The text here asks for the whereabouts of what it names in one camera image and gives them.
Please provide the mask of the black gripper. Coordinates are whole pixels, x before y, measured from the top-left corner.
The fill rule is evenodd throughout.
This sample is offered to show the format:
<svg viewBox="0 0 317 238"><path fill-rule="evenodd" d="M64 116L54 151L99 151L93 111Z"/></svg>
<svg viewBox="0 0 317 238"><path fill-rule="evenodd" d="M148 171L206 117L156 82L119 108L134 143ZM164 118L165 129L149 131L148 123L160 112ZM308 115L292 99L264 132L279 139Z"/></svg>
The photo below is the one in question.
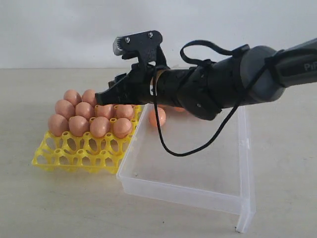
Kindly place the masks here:
<svg viewBox="0 0 317 238"><path fill-rule="evenodd" d="M134 63L131 70L103 92L95 93L97 104L134 104L143 105L153 102L152 79L164 70L166 65L155 66L148 63L144 68L142 64Z"/></svg>

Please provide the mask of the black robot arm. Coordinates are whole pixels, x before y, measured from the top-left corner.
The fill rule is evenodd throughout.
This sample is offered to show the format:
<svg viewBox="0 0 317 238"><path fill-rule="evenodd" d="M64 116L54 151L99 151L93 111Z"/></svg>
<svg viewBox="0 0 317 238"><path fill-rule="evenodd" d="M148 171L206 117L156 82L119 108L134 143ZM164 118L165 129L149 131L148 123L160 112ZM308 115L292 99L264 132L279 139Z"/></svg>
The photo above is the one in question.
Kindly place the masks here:
<svg viewBox="0 0 317 238"><path fill-rule="evenodd" d="M124 59L138 58L128 74L96 93L99 105L158 103L180 107L192 115L213 120L221 110L241 105L272 102L287 87L317 80L317 42L310 40L287 50L266 46L241 46L227 58L193 60L188 69L170 69L161 40L117 39L114 53Z"/></svg>

